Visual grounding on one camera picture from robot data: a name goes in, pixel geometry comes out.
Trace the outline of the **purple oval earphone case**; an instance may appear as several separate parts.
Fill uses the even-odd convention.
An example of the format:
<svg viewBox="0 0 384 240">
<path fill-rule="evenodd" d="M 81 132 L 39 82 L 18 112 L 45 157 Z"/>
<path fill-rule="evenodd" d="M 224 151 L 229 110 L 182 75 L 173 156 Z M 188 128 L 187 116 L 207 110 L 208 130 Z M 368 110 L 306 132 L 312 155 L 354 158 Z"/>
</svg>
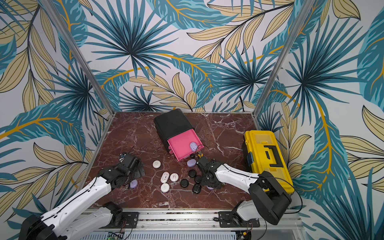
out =
<svg viewBox="0 0 384 240">
<path fill-rule="evenodd" d="M 195 142 L 191 142 L 191 143 L 190 143 L 190 149 L 191 149 L 191 151 L 196 152 L 197 149 L 198 149 L 198 147 L 199 147 L 199 145 L 198 145 L 197 143 L 195 143 Z"/>
<path fill-rule="evenodd" d="M 138 181 L 133 180 L 130 182 L 130 189 L 135 189 L 138 186 Z"/>
</svg>

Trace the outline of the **pink drawer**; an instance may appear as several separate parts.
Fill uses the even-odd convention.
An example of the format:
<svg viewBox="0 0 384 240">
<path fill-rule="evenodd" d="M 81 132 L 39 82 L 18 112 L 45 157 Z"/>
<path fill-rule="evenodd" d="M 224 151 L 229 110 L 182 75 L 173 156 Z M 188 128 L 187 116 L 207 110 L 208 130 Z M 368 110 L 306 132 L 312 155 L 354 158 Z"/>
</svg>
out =
<svg viewBox="0 0 384 240">
<path fill-rule="evenodd" d="M 196 154 L 204 148 L 203 143 L 197 136 L 194 129 L 185 131 L 175 137 L 168 139 L 170 154 L 174 155 L 178 162 L 189 158 L 190 155 Z M 199 145 L 196 152 L 191 151 L 190 143 L 195 142 Z"/>
</svg>

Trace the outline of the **black drawer cabinet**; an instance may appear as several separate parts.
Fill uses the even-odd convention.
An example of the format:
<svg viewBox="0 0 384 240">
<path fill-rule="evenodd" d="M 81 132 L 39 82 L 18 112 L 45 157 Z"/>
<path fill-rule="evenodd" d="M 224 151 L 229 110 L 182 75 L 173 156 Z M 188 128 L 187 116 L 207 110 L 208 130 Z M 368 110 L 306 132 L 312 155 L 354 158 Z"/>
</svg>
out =
<svg viewBox="0 0 384 240">
<path fill-rule="evenodd" d="M 161 114 L 154 118 L 158 135 L 166 150 L 169 150 L 168 140 L 190 129 L 195 129 L 180 109 Z"/>
</svg>

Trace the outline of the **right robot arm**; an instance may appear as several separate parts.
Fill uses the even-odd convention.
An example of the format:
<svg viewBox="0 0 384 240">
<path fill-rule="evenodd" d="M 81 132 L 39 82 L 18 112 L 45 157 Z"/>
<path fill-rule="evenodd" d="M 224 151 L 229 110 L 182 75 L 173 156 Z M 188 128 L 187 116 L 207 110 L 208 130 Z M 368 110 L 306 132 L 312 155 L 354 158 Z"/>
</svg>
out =
<svg viewBox="0 0 384 240">
<path fill-rule="evenodd" d="M 214 189 L 231 185 L 250 195 L 250 201 L 238 203 L 232 216 L 225 218 L 238 227 L 259 218 L 276 226 L 292 202 L 291 195 L 269 172 L 249 173 L 206 157 L 197 161 L 197 167 L 202 172 L 202 185 Z"/>
</svg>

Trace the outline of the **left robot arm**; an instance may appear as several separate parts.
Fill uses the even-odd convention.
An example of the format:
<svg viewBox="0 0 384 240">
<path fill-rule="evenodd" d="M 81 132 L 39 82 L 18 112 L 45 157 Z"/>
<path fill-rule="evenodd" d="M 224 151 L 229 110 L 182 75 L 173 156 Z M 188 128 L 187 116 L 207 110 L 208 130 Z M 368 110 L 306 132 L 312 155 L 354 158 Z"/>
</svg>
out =
<svg viewBox="0 0 384 240">
<path fill-rule="evenodd" d="M 42 214 L 31 215 L 21 226 L 20 240 L 79 240 L 108 225 L 120 228 L 128 221 L 123 210 L 113 202 L 82 219 L 79 216 L 102 197 L 145 175 L 142 161 L 122 154 L 118 163 L 101 169 L 97 176 L 68 200 Z"/>
</svg>

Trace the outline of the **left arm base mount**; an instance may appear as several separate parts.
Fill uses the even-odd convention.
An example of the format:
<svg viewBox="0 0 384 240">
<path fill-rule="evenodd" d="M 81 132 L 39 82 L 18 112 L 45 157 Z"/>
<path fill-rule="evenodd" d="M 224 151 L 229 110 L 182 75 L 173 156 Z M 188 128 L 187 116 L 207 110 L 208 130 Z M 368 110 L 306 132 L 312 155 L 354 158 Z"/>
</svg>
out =
<svg viewBox="0 0 384 240">
<path fill-rule="evenodd" d="M 101 229 L 135 229 L 139 219 L 139 212 L 122 212 L 112 217 L 111 222 Z"/>
</svg>

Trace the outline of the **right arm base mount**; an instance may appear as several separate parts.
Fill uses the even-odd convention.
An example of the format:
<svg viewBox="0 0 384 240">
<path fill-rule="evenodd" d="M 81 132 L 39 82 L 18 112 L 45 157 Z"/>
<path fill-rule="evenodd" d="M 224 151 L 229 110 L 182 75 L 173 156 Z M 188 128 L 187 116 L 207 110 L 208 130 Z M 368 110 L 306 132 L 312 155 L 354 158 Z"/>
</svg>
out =
<svg viewBox="0 0 384 240">
<path fill-rule="evenodd" d="M 259 228 L 260 221 L 258 219 L 243 220 L 236 213 L 231 211 L 220 211 L 217 217 L 221 228 Z"/>
</svg>

